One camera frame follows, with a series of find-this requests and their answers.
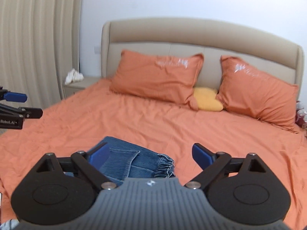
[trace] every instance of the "metal screw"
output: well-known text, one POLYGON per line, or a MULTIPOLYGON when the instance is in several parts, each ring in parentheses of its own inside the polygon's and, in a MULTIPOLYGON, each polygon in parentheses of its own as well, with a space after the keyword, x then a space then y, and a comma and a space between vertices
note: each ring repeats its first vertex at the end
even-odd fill
POLYGON ((101 187, 105 190, 112 190, 116 188, 116 184, 114 182, 104 182, 101 187))
POLYGON ((185 186, 189 189, 199 189, 201 187, 201 184, 199 182, 191 181, 188 182, 185 186))

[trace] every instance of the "nightstand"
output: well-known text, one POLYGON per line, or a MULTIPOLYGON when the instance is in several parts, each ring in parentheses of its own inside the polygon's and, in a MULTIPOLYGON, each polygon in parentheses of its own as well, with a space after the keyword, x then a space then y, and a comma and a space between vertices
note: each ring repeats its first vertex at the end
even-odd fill
POLYGON ((84 80, 81 82, 71 83, 69 85, 63 84, 65 98, 74 95, 78 91, 84 90, 85 88, 96 83, 100 79, 101 77, 84 77, 84 80))

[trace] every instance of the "orange bed sheet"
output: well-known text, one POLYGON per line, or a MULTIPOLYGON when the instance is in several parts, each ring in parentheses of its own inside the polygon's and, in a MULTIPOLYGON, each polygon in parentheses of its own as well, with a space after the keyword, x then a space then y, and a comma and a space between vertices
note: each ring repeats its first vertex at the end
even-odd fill
POLYGON ((9 198, 44 153, 70 156, 113 136, 172 157, 182 184, 201 172, 191 154, 195 142, 233 157, 256 152, 291 195, 285 223, 293 230, 307 225, 307 141, 303 130, 294 134, 226 111, 195 112, 171 103, 114 94, 109 86, 109 80, 100 80, 46 109, 41 119, 25 121, 22 130, 9 130, 0 137, 2 222, 15 217, 9 198))

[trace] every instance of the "beige curtain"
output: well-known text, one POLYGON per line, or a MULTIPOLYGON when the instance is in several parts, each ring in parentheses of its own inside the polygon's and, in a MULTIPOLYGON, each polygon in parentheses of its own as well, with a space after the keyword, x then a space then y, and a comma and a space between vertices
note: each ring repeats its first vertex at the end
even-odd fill
POLYGON ((80 8, 81 0, 0 0, 0 85, 26 93, 23 106, 64 97, 68 71, 79 70, 80 8))

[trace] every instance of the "beige headboard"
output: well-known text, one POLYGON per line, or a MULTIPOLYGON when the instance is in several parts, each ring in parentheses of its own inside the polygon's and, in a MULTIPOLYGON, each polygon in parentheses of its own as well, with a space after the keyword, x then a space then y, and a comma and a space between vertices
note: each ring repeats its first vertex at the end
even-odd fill
POLYGON ((144 54, 205 55, 196 86, 221 84, 220 56, 235 55, 260 70, 301 86, 302 47, 275 35, 232 23, 191 18, 146 18, 107 22, 102 30, 102 77, 116 72, 122 49, 144 54))

